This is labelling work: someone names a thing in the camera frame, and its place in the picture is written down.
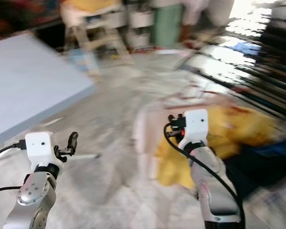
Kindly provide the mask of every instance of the black cable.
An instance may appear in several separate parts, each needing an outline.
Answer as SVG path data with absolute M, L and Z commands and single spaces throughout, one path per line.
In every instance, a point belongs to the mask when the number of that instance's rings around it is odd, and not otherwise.
M 1 188 L 0 188 L 0 191 L 12 190 L 12 189 L 19 189 L 19 188 L 21 188 L 21 186 L 1 187 Z
M 1 149 L 0 153 L 4 152 L 5 150 L 11 149 L 11 148 L 17 148 L 17 147 L 18 147 L 17 144 L 12 144 L 10 146 L 7 146 L 7 147 Z
M 240 211 L 240 217 L 241 217 L 241 225 L 242 228 L 245 229 L 245 212 L 244 212 L 244 208 L 243 208 L 243 204 L 242 201 L 239 199 L 239 197 L 234 193 L 234 191 L 220 178 L 220 176 L 218 176 L 212 169 L 210 169 L 207 165 L 205 165 L 204 163 L 202 163 L 201 161 L 197 160 L 195 157 L 193 157 L 192 155 L 190 155 L 189 153 L 185 152 L 184 150 L 178 148 L 174 143 L 171 142 L 171 140 L 169 139 L 169 137 L 166 135 L 166 129 L 167 127 L 169 127 L 171 124 L 167 123 L 164 126 L 164 137 L 167 140 L 167 142 L 170 144 L 171 147 L 173 147 L 175 150 L 177 150 L 178 152 L 180 152 L 181 154 L 183 154 L 184 156 L 186 156 L 187 158 L 191 159 L 192 161 L 194 161 L 196 164 L 198 164 L 200 167 L 204 168 L 206 171 L 208 171 L 212 176 L 214 176 L 226 189 L 227 191 L 231 194 L 231 196 L 233 197 L 233 199 L 236 201 L 238 207 L 239 207 L 239 211 Z

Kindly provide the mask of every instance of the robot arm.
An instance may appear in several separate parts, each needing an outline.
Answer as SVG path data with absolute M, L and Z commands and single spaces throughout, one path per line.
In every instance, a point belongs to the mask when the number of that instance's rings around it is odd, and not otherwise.
M 74 155 L 78 133 L 73 132 L 66 149 L 53 147 L 51 132 L 35 132 L 25 136 L 31 174 L 19 189 L 14 209 L 3 229 L 44 229 L 50 209 L 56 200 L 56 179 L 62 173 L 67 157 Z
M 201 161 L 216 173 L 236 193 L 228 179 L 223 161 L 211 148 L 206 147 L 208 116 L 205 109 L 186 111 L 178 118 L 169 116 L 171 132 L 167 137 L 176 137 L 178 148 Z M 204 168 L 189 159 L 191 177 L 198 189 L 198 197 L 206 229 L 244 229 L 241 223 L 239 204 L 229 191 Z

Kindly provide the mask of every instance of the tiled floor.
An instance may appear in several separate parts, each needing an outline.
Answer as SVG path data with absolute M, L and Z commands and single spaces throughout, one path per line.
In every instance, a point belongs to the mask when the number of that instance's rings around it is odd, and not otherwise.
M 64 117 L 59 122 L 34 128 L 53 131 L 60 147 L 72 131 L 79 133 L 76 156 L 58 177 L 47 229 L 204 228 L 192 191 L 138 178 L 131 138 L 140 107 L 188 83 L 187 73 L 172 71 L 180 58 L 138 55 L 134 66 L 105 67 L 96 94 L 48 120 Z M 101 157 L 93 158 L 95 153 Z M 0 158 L 0 187 L 22 184 L 29 172 L 23 152 L 7 152 Z M 14 202 L 15 191 L 0 192 L 0 228 Z M 248 214 L 248 229 L 268 228 Z

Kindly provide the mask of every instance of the yellow fabric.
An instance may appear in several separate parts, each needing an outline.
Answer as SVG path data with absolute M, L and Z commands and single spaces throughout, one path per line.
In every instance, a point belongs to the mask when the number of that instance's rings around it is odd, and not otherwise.
M 207 110 L 208 145 L 221 159 L 238 154 L 239 143 L 251 146 L 269 143 L 275 131 L 272 118 L 249 108 L 210 106 Z M 169 186 L 177 183 L 187 188 L 194 187 L 186 157 L 175 151 L 164 137 L 155 155 L 159 159 L 157 179 L 160 184 Z
M 103 8 L 118 4 L 120 0 L 65 0 L 63 2 L 70 4 L 79 10 L 94 13 Z

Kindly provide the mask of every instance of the white container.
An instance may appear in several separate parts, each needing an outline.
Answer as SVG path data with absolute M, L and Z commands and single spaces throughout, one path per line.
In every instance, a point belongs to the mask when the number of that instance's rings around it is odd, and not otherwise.
M 132 48 L 144 48 L 149 45 L 150 34 L 144 33 L 135 35 L 133 33 L 127 34 L 127 41 Z
M 154 8 L 167 7 L 180 4 L 180 0 L 152 0 L 151 6 Z
M 154 18 L 153 11 L 147 11 L 147 12 L 130 11 L 129 13 L 130 27 L 135 29 L 135 28 L 152 26 L 154 24 L 153 18 Z
M 119 28 L 126 25 L 126 11 L 121 10 L 115 13 L 109 13 L 105 16 L 108 25 L 111 28 Z

